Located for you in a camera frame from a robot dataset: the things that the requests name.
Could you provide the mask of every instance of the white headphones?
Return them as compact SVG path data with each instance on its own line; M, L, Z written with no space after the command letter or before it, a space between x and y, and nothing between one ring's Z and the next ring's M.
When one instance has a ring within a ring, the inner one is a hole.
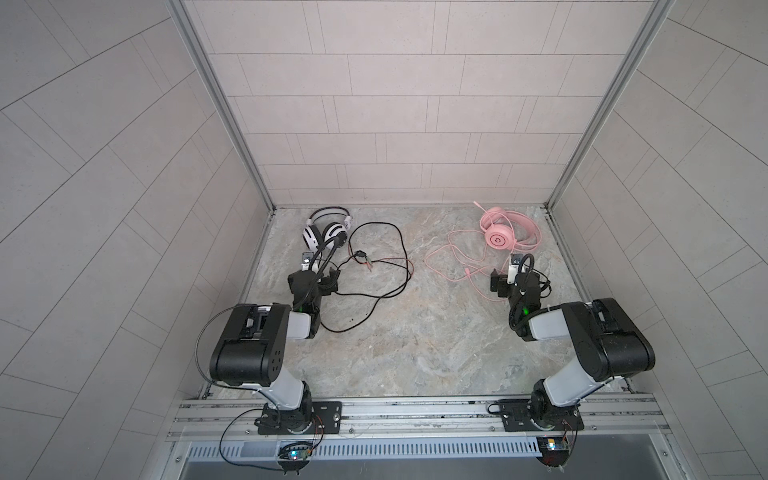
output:
M331 222L323 229L323 232L320 233L315 222L326 215L343 215L344 224ZM325 250L326 243L328 243L330 239L336 237L341 232L348 233L351 229L352 216L349 214L349 210L344 207L323 207L312 212L310 218L306 219L306 227L304 227L302 237L304 237L306 247L312 252L316 252L318 249Z

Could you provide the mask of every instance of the pink headphones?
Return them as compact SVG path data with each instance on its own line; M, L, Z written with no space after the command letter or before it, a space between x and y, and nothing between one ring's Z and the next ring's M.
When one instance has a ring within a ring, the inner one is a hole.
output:
M501 207L486 210L477 202L475 205L485 212L480 218L480 230L485 235L485 242L491 248L532 252L541 243L541 230L533 220L524 214L513 210L504 210ZM525 237L515 237L515 229L512 226L514 223L525 230Z

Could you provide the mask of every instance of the marble floor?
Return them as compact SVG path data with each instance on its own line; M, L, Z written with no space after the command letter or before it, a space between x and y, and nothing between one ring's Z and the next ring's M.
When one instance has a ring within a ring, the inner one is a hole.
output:
M579 300L576 288L539 207L516 209L532 217L542 232L536 268L552 281L543 304ZM279 209L247 297L253 303L290 303L286 277L298 270L306 250L301 231L311 209ZM347 333L321 328L314 339L289 340L283 368L307 381L315 397L439 396L529 393L540 378L557 372L572 356L570 340L526 343L507 324L508 304L482 298L467 280L450 283L427 269L427 254L446 244L450 230L477 228L482 212L470 207L372 207L352 209L355 226L369 221L397 225L403 233L415 274L396 298L382 300L371 318ZM320 221L320 229L332 217ZM462 233L467 254L482 255L480 233ZM396 231L366 226L353 238L356 250L372 259L401 257ZM486 264L501 266L505 254L489 250ZM346 249L333 260L347 258ZM430 264L456 277L463 274L449 249ZM385 293L404 277L402 269L377 263L372 271L349 262L342 267L340 292ZM478 288L488 278L475 276ZM340 329L362 319L374 299L360 296L323 298L323 322ZM237 396L241 392L222 392Z

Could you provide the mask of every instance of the mounting plate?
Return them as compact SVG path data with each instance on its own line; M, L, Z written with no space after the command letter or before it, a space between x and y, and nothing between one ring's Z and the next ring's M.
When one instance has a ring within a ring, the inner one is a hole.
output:
M317 426L317 419L315 415L320 417L320 421L323 423L322 427L325 430L326 435L334 435L339 433L341 428L341 402L312 402L312 424L306 430L306 433L313 433L315 426ZM261 411L262 419L273 425L277 423L277 411L271 409L264 404L264 408ZM273 429L266 425L259 425L259 435L293 435L293 432L289 431L287 427L281 426L279 429Z
M528 413L527 399L505 399L496 402L496 405L498 407L498 414L502 418L502 423L504 423L505 432L542 432L542 429L531 421L531 415ZM581 417L576 413L576 408L568 409L567 414L562 418L569 425L572 425L573 428L584 430L584 422L581 421Z

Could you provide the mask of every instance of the tiled wall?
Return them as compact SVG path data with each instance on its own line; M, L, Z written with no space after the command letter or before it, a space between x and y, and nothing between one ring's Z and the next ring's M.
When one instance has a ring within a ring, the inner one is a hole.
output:
M700 480L768 478L768 3L678 0L554 209Z
M0 476L137 478L266 208L161 0L9 0L0 45Z
M278 204L539 204L650 2L185 5Z

